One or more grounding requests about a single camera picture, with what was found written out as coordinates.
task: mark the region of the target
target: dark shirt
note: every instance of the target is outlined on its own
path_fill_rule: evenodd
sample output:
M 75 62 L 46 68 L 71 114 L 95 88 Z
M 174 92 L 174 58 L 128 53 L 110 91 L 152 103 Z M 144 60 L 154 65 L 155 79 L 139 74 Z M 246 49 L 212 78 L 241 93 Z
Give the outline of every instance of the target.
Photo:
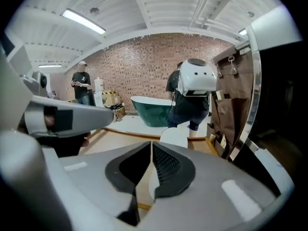
M 91 85 L 90 82 L 90 75 L 87 72 L 75 72 L 72 77 L 72 81 L 79 81 L 81 84 L 89 84 Z M 88 94 L 88 89 L 86 87 L 78 87 L 78 86 L 73 86 L 75 89 L 75 98 L 79 99 L 85 95 Z
M 188 112 L 198 112 L 200 110 L 209 109 L 208 97 L 185 97 L 179 91 L 178 87 L 180 71 L 174 71 L 168 78 L 166 91 L 174 92 L 174 101 L 176 106 L 174 111 L 176 114 L 186 114 Z

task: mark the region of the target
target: freestanding bathtub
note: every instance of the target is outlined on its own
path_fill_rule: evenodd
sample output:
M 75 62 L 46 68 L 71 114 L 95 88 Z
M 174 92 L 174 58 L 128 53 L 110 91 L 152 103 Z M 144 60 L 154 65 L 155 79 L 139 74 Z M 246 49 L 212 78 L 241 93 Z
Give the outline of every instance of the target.
M 141 119 L 150 127 L 167 127 L 167 117 L 171 108 L 168 99 L 133 96 L 131 101 Z

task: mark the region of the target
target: ceiling light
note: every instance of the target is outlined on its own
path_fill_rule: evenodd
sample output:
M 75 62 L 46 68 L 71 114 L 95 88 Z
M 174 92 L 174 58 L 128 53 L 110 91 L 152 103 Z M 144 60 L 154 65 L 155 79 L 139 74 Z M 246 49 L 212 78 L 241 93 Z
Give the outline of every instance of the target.
M 92 22 L 91 20 L 89 20 L 88 18 L 82 16 L 81 14 L 72 11 L 70 9 L 66 9 L 62 15 L 63 17 L 66 17 L 68 19 L 71 19 L 73 21 L 76 21 L 90 29 L 92 29 L 93 31 L 99 33 L 99 34 L 103 34 L 106 32 L 106 30 L 104 28 L 102 28 L 101 26 L 97 25 L 96 23 Z
M 241 30 L 241 31 L 239 31 L 239 34 L 241 34 L 241 35 L 246 35 L 247 34 L 247 31 L 246 31 L 246 29 L 243 29 L 243 30 Z
M 52 65 L 39 65 L 39 67 L 62 67 L 61 64 L 52 64 Z

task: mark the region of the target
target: person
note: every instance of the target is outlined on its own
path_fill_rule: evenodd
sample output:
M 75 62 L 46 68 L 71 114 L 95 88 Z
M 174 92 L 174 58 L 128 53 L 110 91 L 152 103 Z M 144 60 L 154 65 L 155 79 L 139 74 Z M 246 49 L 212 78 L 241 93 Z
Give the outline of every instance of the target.
M 200 123 L 208 114 L 209 100 L 208 97 L 185 97 L 177 91 L 182 63 L 178 64 L 177 70 L 169 76 L 167 81 L 168 99 L 175 101 L 175 106 L 172 106 L 168 115 L 167 123 L 168 128 L 176 128 L 179 124 L 189 121 L 189 137 L 195 137 Z
M 77 72 L 73 74 L 71 86 L 74 87 L 75 99 L 79 104 L 90 105 L 88 86 L 91 85 L 90 75 L 85 72 L 88 65 L 81 61 L 78 63 Z

